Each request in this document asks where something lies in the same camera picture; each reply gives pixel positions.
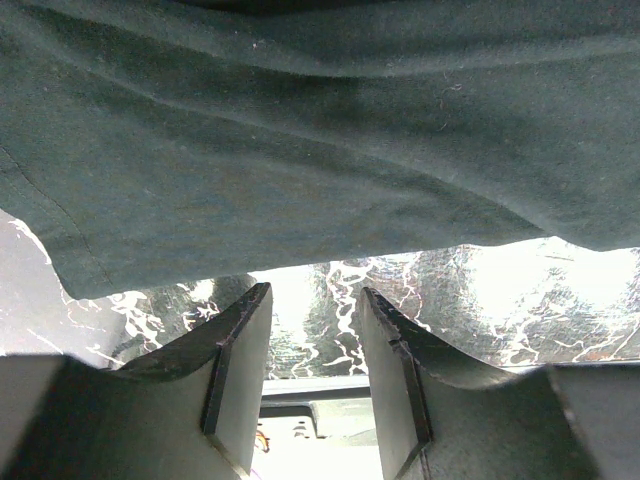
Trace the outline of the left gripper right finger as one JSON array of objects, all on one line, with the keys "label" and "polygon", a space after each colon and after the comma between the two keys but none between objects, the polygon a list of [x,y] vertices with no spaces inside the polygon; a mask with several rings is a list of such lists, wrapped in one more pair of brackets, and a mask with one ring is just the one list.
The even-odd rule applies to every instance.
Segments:
[{"label": "left gripper right finger", "polygon": [[384,478],[599,478],[548,370],[478,361],[371,288],[360,310]]}]

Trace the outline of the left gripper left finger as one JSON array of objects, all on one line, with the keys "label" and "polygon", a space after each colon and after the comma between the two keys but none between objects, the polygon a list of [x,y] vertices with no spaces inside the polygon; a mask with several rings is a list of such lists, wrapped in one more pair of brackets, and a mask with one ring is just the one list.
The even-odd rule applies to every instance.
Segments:
[{"label": "left gripper left finger", "polygon": [[66,355],[1,360],[5,479],[245,479],[261,404],[272,291],[117,370]]}]

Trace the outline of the black t shirt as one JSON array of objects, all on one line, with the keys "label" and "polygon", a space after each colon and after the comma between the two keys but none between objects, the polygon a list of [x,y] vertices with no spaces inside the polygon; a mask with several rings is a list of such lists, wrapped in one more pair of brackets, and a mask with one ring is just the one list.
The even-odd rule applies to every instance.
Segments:
[{"label": "black t shirt", "polygon": [[5,1],[1,207],[76,299],[639,243],[635,1]]}]

